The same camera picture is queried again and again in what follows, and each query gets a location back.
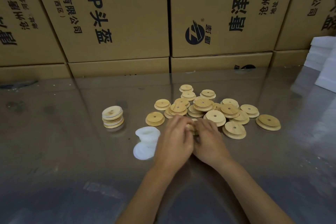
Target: left hand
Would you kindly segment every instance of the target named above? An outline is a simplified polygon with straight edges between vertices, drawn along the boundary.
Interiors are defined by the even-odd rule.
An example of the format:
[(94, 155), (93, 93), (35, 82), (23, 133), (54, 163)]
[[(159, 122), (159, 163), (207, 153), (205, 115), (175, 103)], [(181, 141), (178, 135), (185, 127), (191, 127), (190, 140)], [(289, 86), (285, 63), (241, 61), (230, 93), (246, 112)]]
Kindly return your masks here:
[(187, 124), (192, 119), (176, 115), (168, 121), (165, 131), (157, 141), (154, 167), (175, 175), (194, 150), (194, 138)]

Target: hand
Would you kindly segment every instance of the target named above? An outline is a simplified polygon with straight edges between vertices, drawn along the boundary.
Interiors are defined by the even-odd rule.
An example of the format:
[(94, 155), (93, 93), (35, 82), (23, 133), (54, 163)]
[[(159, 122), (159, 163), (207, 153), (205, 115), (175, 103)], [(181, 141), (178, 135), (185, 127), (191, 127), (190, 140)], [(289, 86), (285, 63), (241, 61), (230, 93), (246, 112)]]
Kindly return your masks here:
[(233, 161), (213, 121), (201, 118), (195, 122), (195, 127), (200, 140), (194, 144), (194, 154), (197, 158), (216, 170), (224, 163)]
[(166, 130), (157, 141), (154, 166), (175, 175), (193, 153), (194, 138), (187, 124), (192, 119), (176, 115), (168, 121)]

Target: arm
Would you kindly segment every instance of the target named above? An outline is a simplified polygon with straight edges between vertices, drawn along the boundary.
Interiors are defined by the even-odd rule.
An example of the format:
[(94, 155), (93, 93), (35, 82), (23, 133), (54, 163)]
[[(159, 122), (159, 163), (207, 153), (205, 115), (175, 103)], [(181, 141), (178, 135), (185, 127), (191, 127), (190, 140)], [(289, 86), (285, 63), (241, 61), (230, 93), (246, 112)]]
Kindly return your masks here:
[(251, 224), (294, 223), (231, 157), (216, 124), (210, 120), (199, 119), (196, 128), (200, 142), (195, 143), (194, 154), (227, 181)]
[(166, 130), (157, 141), (153, 167), (145, 175), (116, 224), (154, 222), (166, 188), (193, 152), (193, 135), (186, 128), (187, 124), (192, 123), (191, 119), (180, 115), (169, 120)]

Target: forearm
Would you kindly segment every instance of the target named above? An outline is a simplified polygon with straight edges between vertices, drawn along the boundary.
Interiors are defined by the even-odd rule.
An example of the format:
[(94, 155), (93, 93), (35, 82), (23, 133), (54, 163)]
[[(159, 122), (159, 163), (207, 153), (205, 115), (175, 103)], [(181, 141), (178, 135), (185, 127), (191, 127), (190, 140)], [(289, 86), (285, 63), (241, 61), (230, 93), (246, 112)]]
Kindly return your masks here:
[(153, 223), (163, 194), (173, 176), (155, 167), (150, 169), (116, 224)]
[(294, 223), (240, 164), (230, 161), (217, 171), (231, 187), (251, 224)]

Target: metal table surface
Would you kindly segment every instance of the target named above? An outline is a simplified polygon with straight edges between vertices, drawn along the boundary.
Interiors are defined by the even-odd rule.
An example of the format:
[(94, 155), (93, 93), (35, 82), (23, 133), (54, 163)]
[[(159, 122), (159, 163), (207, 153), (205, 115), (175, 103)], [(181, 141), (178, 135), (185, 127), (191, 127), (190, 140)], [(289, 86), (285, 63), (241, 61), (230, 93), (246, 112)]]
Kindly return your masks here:
[[(306, 67), (46, 80), (0, 90), (0, 223), (113, 223), (152, 160), (133, 156), (135, 130), (157, 99), (216, 92), (277, 117), (247, 136), (223, 135), (233, 157), (296, 223), (336, 222), (336, 94)], [(124, 109), (109, 131), (102, 110)], [(159, 126), (165, 128), (166, 122)], [(226, 182), (194, 156), (168, 187), (158, 223), (248, 223)]]

